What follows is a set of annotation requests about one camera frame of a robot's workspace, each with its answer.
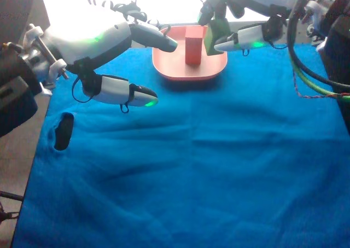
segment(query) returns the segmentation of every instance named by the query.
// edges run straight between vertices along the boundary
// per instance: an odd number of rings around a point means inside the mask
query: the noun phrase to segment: blue tablecloth
[[[325,76],[314,48],[297,52]],[[122,114],[75,102],[74,76],[60,79],[13,247],[350,247],[350,138],[336,101],[296,95],[286,50],[230,53],[204,83],[165,81],[150,49],[97,72],[160,102]],[[73,134],[58,152],[65,112]]]

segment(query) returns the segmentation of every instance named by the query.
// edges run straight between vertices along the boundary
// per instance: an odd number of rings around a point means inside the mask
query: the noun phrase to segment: red rectangular block
[[[202,43],[204,27],[188,26],[185,34],[186,64],[200,65],[202,60]]]

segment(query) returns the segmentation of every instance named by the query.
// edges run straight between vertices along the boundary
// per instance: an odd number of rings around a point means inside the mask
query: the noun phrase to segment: yellow-green wire
[[[329,95],[336,95],[339,96],[339,94],[337,93],[333,93],[330,92],[326,89],[323,89],[321,87],[319,87],[318,85],[314,84],[313,82],[311,82],[305,75],[304,73],[300,70],[300,68],[298,68],[293,60],[290,57],[290,62],[291,65],[293,66],[293,70],[296,72],[296,74],[300,77],[300,79],[311,89],[313,89],[314,91],[316,91],[317,93],[320,93],[324,96],[329,96]],[[350,96],[339,96],[339,100],[344,101],[344,102],[350,102]]]

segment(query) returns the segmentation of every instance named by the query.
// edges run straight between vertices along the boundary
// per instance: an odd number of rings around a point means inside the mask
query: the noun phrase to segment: hole in cloth
[[[55,149],[58,151],[64,151],[71,140],[73,131],[74,117],[70,113],[64,113],[62,119],[55,129],[56,143]]]

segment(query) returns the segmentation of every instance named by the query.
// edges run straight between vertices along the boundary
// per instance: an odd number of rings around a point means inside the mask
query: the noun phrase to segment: pink plate
[[[171,27],[167,35],[178,42],[177,49],[172,53],[153,48],[153,65],[158,72],[170,80],[180,81],[206,80],[218,75],[228,63],[227,53],[208,56],[203,43],[201,64],[187,65],[185,63],[185,34],[186,26]]]

